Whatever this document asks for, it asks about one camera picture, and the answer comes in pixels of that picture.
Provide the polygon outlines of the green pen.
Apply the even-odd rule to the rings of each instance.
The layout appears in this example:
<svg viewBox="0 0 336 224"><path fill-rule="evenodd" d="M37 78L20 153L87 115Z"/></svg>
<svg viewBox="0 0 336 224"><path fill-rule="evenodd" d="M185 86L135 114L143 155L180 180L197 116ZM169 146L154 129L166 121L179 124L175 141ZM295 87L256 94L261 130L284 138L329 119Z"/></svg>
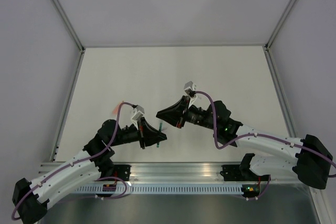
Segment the green pen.
<svg viewBox="0 0 336 224"><path fill-rule="evenodd" d="M163 128L163 122L161 121L161 122L160 122L160 125L159 125L159 132L160 132L160 133L162 133L162 128ZM157 148L160 147L160 142L157 142L156 147L157 147Z"/></svg>

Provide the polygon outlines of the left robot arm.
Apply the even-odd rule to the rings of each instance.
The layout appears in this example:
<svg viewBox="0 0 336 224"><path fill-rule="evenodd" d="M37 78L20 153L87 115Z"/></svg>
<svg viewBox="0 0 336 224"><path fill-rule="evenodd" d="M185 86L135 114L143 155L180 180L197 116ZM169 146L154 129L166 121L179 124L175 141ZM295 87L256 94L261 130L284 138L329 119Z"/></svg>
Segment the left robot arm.
<svg viewBox="0 0 336 224"><path fill-rule="evenodd" d="M166 139L167 136L145 118L124 128L119 127L116 120L106 120L94 138L69 161L33 180L22 178L15 184L12 219L36 223L55 203L78 187L97 179L110 180L114 175L112 147L139 142L145 149Z"/></svg>

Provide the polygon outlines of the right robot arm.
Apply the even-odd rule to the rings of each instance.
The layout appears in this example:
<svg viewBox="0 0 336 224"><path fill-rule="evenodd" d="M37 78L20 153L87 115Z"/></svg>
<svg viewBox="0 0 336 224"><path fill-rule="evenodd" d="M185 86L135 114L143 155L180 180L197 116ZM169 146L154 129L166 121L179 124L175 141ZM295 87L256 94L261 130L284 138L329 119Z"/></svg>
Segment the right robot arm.
<svg viewBox="0 0 336 224"><path fill-rule="evenodd" d="M316 136L275 136L235 121L230 115L220 100L204 110L194 106L192 99L184 95L174 105L157 112L156 117L179 129L186 122L211 129L217 145L222 148L233 146L265 153L265 156L244 155L239 165L239 174L244 180L256 176L289 177L316 189L326 188L333 157Z"/></svg>

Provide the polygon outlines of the aluminium mounting rail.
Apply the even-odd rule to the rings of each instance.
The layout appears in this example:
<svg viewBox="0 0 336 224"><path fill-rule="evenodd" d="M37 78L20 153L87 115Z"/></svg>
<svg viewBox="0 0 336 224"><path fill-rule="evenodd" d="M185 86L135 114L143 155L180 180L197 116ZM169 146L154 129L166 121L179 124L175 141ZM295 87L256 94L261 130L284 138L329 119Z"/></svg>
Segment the aluminium mounting rail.
<svg viewBox="0 0 336 224"><path fill-rule="evenodd" d="M223 165L236 162L191 162L191 163L129 163L131 183L140 184L215 184L224 183L220 175Z"/></svg>

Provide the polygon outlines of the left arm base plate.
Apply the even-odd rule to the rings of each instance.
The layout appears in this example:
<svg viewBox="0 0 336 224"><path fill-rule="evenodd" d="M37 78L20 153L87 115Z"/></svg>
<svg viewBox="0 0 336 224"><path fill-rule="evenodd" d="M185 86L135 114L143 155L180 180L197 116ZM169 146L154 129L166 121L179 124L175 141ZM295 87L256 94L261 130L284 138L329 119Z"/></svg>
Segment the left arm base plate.
<svg viewBox="0 0 336 224"><path fill-rule="evenodd" d="M131 165L115 165L113 168L112 176L118 177L123 181L129 181L131 174Z"/></svg>

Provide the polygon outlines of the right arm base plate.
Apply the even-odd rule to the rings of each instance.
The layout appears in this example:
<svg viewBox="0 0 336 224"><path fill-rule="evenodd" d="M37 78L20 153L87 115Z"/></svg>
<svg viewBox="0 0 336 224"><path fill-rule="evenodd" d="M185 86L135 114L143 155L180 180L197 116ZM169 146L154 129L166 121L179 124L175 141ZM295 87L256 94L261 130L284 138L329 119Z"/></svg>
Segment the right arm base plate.
<svg viewBox="0 0 336 224"><path fill-rule="evenodd" d="M269 175L256 175L241 165L222 165L220 175L226 182L267 182Z"/></svg>

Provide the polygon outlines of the left aluminium frame post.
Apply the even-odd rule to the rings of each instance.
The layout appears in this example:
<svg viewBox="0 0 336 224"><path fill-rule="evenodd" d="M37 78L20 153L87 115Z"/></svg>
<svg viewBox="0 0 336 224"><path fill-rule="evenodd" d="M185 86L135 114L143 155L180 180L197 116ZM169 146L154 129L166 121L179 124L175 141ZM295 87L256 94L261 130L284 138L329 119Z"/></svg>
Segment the left aluminium frame post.
<svg viewBox="0 0 336 224"><path fill-rule="evenodd" d="M56 160L56 157L57 157L57 153L58 153L61 137L62 137L62 134L63 134L63 131L64 131L64 126L65 126L66 118L67 118L68 111L69 111L69 108L70 108L73 92L75 90L75 86L76 86L76 83L77 83L78 74L79 74L80 67L81 67L82 60L83 60L83 55L85 53L85 47L82 44L82 42L80 41L77 33L75 32L75 29L74 29L73 25L71 24L71 21L68 18L68 15L66 14L60 0L50 0L50 2L52 4L52 6L54 7L58 17L61 19L61 22L62 22L63 26L65 27L68 35L70 36L72 42L75 44L76 51L77 51L77 55L76 55L76 58L75 58L75 66L74 66L74 69L72 71L71 79L70 79L71 82L70 82L70 85L69 85L69 89L67 91L65 104L64 104L62 112L61 112L61 118L60 118L60 120L58 122L58 125L57 125L57 131L56 131L56 135L55 135L55 139L54 139L54 147L52 149L52 152L51 152L51 155L50 155L50 158L49 158L50 162L54 162Z"/></svg>

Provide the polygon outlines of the aluminium frame post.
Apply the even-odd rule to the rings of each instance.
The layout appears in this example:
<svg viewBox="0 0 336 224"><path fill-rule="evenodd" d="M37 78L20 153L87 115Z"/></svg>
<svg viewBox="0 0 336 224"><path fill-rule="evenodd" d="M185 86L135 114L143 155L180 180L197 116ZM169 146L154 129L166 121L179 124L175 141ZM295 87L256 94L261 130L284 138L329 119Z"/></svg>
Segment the aluminium frame post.
<svg viewBox="0 0 336 224"><path fill-rule="evenodd" d="M286 24L286 21L288 20L290 14L294 10L298 1L299 0L289 0L279 20L277 21L275 28L273 29L267 42L263 46L263 51L264 51L267 65L268 65L268 69L269 69L272 82L273 82L273 85L276 91L276 95L277 95L278 102L281 108L282 116L285 121L285 126L286 126L287 132L290 137L297 136L296 126L293 120L293 116L292 116L291 109L288 103L288 99L286 97L286 93L283 89L284 87L281 83L281 77L279 75L276 62L272 55L271 50L272 50L273 45L276 42L277 37L279 36L279 33L281 32L282 28Z"/></svg>
<svg viewBox="0 0 336 224"><path fill-rule="evenodd" d="M61 112L61 118L60 118L60 120L58 122L58 125L57 125L57 131L56 131L56 135L55 135L55 139L54 139L54 147L52 149L52 152L51 152L51 155L50 155L50 158L49 158L50 162L54 162L56 160L56 157L57 157L57 153L58 153L61 137L62 137L62 134L63 134L63 131L64 131L64 126L65 126L66 118L67 118L68 111L69 111L69 108L70 108L73 92L75 90L75 86L76 86L76 83L77 83L78 74L79 74L80 67L81 67L82 60L83 60L83 55L85 53L85 47L82 44L82 42L80 41L77 33L75 32L75 29L74 29L73 25L71 24L71 21L68 18L68 15L66 14L60 0L50 0L50 2L52 4L52 6L54 7L58 17L61 19L61 22L62 22L63 26L65 27L68 35L70 36L72 42L75 44L76 51L77 51L77 55L76 55L76 58L75 58L75 66L74 66L74 69L72 71L71 79L70 79L71 82L70 82L70 85L69 85L69 89L67 91L65 104L64 104L62 112Z"/></svg>

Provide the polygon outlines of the right aluminium frame post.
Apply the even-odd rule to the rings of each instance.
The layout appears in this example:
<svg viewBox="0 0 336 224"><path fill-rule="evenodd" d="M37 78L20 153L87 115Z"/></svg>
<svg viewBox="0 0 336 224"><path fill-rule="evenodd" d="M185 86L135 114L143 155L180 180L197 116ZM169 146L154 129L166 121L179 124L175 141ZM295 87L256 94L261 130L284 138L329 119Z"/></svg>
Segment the right aluminium frame post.
<svg viewBox="0 0 336 224"><path fill-rule="evenodd" d="M271 50L272 50L273 45L276 42L277 37L279 36L279 33L281 32L282 28L286 24L286 21L288 20L290 14L294 10L298 1L299 0L289 0L279 20L277 21L275 28L273 29L267 42L263 46L263 51L264 51L267 65L268 65L268 69L269 69L272 82L273 82L273 85L276 91L276 95L277 95L278 102L281 108L282 116L285 121L285 126L286 126L287 132L290 137L297 136L296 126L293 120L293 116L292 116L291 109L288 103L288 99L286 97L286 93L283 89L284 87L281 83L281 77L279 75L276 62L272 55Z"/></svg>

